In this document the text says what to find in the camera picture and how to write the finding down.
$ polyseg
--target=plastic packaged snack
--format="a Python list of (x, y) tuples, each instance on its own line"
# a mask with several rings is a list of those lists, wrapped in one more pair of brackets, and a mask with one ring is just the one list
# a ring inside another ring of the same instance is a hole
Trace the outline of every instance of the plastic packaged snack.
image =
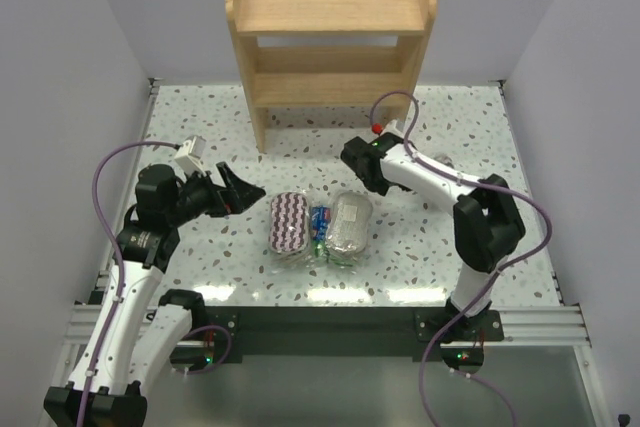
[(330, 260), (338, 265), (353, 265), (367, 246), (369, 220), (373, 205), (355, 192), (339, 193), (331, 205), (331, 224), (326, 247)]
[(326, 261), (328, 251), (326, 246), (327, 230), (331, 222), (331, 209), (324, 205), (311, 208), (311, 241), (313, 255), (316, 259)]
[(282, 260), (304, 258), (311, 244), (309, 200), (298, 192), (271, 199), (269, 248)]

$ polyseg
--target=white wall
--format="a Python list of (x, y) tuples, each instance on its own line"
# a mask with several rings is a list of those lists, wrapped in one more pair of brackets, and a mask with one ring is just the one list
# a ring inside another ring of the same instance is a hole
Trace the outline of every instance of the white wall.
[[(505, 79), (552, 0), (439, 0), (422, 80)], [(109, 0), (150, 77), (239, 80), (224, 0)]]
[[(0, 425), (41, 413), (104, 253), (93, 169), (136, 137), (147, 93), (107, 0), (0, 0)], [(104, 176), (111, 215), (124, 182)]]
[(640, 3), (555, 0), (507, 82), (536, 197), (557, 227), (551, 254), (580, 302), (617, 415), (640, 420)]

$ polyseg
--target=terrazzo surface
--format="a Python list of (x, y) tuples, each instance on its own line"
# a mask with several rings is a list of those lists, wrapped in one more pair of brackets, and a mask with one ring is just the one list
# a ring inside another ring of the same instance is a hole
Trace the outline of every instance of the terrazzo surface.
[[(526, 184), (502, 99), (496, 87), (418, 87), (421, 103), (412, 136), (427, 155), (446, 153), (470, 174), (497, 173), (510, 186)], [(169, 288), (193, 289), (208, 305), (392, 306), (442, 305), (460, 270), (453, 223), (429, 199), (393, 189), (368, 194), (339, 160), (356, 135), (373, 139), (367, 112), (358, 108), (271, 109), (267, 153), (259, 154), (240, 85), (163, 86), (146, 135), (179, 143), (197, 134), (207, 140), (205, 166), (226, 161), (267, 197), (242, 215), (201, 217), (180, 230), (182, 241), (151, 305)], [(144, 149), (139, 168), (171, 162), (173, 152)], [(214, 181), (220, 182), (217, 173)], [(340, 190), (369, 195), (374, 212), (369, 245), (353, 269), (326, 264), (282, 265), (267, 247), (270, 197), (302, 191), (328, 203)], [(517, 252), (536, 245), (535, 214), (519, 204), (527, 235)], [(559, 294), (546, 252), (509, 269), (493, 291), (495, 306), (555, 306)]]

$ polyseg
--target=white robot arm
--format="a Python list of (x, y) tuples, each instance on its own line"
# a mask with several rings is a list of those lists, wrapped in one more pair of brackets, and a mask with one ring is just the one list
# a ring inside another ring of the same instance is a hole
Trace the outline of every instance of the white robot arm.
[[(138, 339), (149, 301), (180, 241), (178, 227), (202, 214), (239, 214), (266, 195), (263, 189), (239, 179), (223, 162), (217, 169), (224, 186), (214, 184), (200, 160), (203, 148), (204, 139), (194, 136), (178, 149), (174, 160), (186, 180), (163, 164), (151, 165), (138, 175), (137, 204), (127, 212), (117, 236), (124, 259), (124, 288), (118, 296), (120, 273), (112, 268), (86, 352), (68, 384), (49, 388), (45, 398), (45, 410), (59, 427), (76, 425), (87, 378), (91, 382), (85, 393), (85, 426), (142, 426), (145, 395), (176, 344), (190, 331), (209, 324), (200, 294), (170, 290), (160, 299), (151, 326)], [(97, 363), (91, 368), (91, 353), (97, 348)]]
[[(462, 174), (421, 153), (425, 163), (452, 177), (507, 186), (504, 179), (492, 175), (487, 179)], [(341, 159), (364, 183), (365, 187), (386, 195), (392, 186), (418, 193), (434, 202), (454, 219), (456, 250), (462, 268), (456, 288), (447, 301), (450, 317), (473, 300), (498, 265), (505, 262), (525, 234), (522, 218), (513, 199), (485, 189), (474, 189), (448, 180), (418, 164), (403, 145), (397, 121), (391, 121), (380, 137), (365, 142), (356, 137), (345, 144)], [(473, 319), (488, 309), (491, 291), (465, 314)]]

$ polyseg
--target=wooden shelf board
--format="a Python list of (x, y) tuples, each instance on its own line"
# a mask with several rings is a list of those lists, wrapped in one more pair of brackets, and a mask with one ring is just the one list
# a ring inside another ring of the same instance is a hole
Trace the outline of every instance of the wooden shelf board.
[(418, 35), (419, 0), (241, 0), (239, 35)]
[(400, 55), (386, 46), (260, 47), (261, 73), (400, 73)]
[(401, 74), (265, 74), (255, 76), (253, 105), (268, 107), (365, 106), (405, 88)]

